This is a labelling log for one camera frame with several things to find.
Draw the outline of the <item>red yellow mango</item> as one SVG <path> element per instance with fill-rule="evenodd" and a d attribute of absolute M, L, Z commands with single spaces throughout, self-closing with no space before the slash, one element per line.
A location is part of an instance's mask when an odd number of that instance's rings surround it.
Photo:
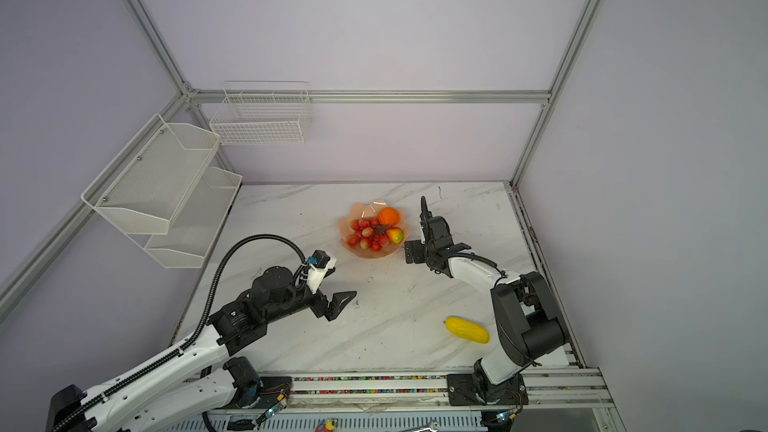
<path fill-rule="evenodd" d="M 394 244 L 401 244 L 404 240 L 404 232 L 398 227 L 390 227 L 386 231 L 389 240 Z"/>

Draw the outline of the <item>orange fake fruit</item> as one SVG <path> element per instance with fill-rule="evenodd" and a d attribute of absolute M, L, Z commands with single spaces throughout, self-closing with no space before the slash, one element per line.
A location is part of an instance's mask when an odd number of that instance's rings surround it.
<path fill-rule="evenodd" d="M 378 212 L 377 219 L 382 226 L 394 227 L 400 222 L 400 213 L 397 209 L 386 207 Z"/>

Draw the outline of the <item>yellow fake fruit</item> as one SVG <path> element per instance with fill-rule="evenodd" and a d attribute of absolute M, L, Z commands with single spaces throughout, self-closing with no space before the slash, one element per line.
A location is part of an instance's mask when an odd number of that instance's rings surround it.
<path fill-rule="evenodd" d="M 448 317 L 444 324 L 451 334 L 463 340 L 479 344 L 488 344 L 490 342 L 489 332 L 483 326 L 474 322 L 459 317 Z"/>

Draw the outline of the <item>red grape bunch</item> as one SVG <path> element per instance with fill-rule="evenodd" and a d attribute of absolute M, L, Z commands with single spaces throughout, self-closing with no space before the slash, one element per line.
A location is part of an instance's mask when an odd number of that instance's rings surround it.
<path fill-rule="evenodd" d="M 386 233 L 388 227 L 380 225 L 376 218 L 354 219 L 349 229 L 344 242 L 353 249 L 379 253 L 391 243 Z"/>

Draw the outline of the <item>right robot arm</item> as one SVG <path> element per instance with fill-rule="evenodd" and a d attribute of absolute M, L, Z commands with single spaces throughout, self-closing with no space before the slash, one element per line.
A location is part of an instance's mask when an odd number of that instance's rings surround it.
<path fill-rule="evenodd" d="M 511 275 L 496 262 L 453 240 L 448 222 L 420 200 L 421 238 L 404 244 L 408 264 L 459 280 L 488 298 L 499 344 L 473 365 L 467 378 L 472 403 L 495 405 L 506 399 L 525 402 L 521 373 L 570 340 L 561 308 L 538 272 Z"/>

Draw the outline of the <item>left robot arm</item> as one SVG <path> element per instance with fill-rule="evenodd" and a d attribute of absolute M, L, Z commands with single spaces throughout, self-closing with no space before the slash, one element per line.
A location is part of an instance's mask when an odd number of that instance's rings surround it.
<path fill-rule="evenodd" d="M 46 430 L 161 430 L 212 409 L 256 404 L 263 381 L 240 351 L 263 338 L 270 324 L 304 310 L 337 319 L 356 294 L 322 293 L 320 283 L 334 270 L 313 265 L 296 272 L 268 268 L 233 301 L 204 315 L 180 343 L 110 381 L 57 392 Z"/>

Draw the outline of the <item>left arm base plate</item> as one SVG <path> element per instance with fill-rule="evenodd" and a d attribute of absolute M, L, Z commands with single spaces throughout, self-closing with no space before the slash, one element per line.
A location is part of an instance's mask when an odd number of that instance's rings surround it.
<path fill-rule="evenodd" d="M 234 398 L 225 408 L 266 410 L 277 401 L 280 394 L 289 396 L 292 386 L 293 380 L 289 376 L 261 377 L 258 384 L 238 386 Z"/>

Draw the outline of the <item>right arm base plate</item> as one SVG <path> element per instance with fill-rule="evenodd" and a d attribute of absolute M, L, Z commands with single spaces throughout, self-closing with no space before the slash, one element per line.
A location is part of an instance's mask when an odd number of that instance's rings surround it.
<path fill-rule="evenodd" d="M 513 406 L 529 403 L 527 387 L 520 374 L 491 384 L 479 374 L 449 374 L 447 394 L 451 406 Z"/>

